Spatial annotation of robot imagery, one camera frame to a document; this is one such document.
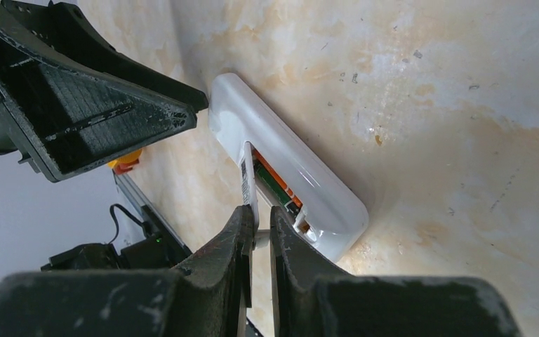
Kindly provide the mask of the green orange battery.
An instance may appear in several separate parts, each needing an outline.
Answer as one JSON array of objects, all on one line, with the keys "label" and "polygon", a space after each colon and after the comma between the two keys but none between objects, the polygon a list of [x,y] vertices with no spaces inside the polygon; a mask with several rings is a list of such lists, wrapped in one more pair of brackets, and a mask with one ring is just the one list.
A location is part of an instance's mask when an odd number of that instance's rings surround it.
[{"label": "green orange battery", "polygon": [[260,163],[256,162],[254,164],[255,174],[261,180],[261,183],[269,190],[277,201],[285,207],[288,207],[289,204],[292,204],[292,199],[288,194],[282,189],[278,182],[272,177],[269,171]]}]

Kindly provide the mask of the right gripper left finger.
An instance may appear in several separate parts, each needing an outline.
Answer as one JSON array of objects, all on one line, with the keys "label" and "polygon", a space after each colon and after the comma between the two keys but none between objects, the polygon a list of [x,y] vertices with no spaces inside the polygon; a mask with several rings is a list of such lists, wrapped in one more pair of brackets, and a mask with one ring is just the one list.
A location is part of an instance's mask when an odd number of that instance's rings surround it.
[{"label": "right gripper left finger", "polygon": [[0,336],[244,336],[253,232],[253,211],[243,205],[171,268],[7,276]]}]

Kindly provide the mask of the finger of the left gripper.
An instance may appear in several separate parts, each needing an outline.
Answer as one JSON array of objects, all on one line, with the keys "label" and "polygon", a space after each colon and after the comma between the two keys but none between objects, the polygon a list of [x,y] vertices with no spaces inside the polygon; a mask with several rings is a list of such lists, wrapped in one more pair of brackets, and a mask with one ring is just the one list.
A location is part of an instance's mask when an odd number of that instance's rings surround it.
[{"label": "finger of the left gripper", "polygon": [[51,182],[197,126],[197,112],[45,44],[0,1],[0,155]]},{"label": "finger of the left gripper", "polygon": [[71,60],[186,103],[199,112],[208,108],[206,94],[154,71],[118,52],[75,4],[47,5],[2,1],[1,5],[31,33]]}]

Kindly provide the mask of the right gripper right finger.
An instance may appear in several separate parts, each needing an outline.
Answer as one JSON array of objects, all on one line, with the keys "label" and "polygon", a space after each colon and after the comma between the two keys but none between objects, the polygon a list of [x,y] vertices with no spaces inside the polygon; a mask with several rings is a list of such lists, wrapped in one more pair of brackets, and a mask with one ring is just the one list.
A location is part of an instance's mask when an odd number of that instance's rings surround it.
[{"label": "right gripper right finger", "polygon": [[277,336],[519,336],[505,299],[475,277],[355,276],[270,213]]}]

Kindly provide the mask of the white remote with buttons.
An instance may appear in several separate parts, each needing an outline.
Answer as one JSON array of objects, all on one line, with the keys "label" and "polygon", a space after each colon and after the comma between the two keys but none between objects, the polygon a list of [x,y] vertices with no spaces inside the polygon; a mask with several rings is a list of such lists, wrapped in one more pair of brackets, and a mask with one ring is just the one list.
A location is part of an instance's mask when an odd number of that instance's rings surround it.
[{"label": "white remote with buttons", "polygon": [[327,259],[339,261],[368,227],[364,203],[236,74],[213,80],[208,127],[241,170],[244,201],[258,207],[257,151],[302,203],[293,228],[310,225],[303,238]]}]

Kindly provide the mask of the yellow toy car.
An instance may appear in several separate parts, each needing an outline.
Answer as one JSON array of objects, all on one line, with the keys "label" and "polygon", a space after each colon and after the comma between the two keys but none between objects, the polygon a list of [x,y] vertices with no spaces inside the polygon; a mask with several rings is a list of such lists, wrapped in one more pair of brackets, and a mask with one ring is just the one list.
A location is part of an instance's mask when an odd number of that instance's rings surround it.
[{"label": "yellow toy car", "polygon": [[133,151],[115,160],[109,161],[107,166],[112,169],[115,175],[122,175],[133,170],[135,165],[140,163],[140,156],[143,149]]}]

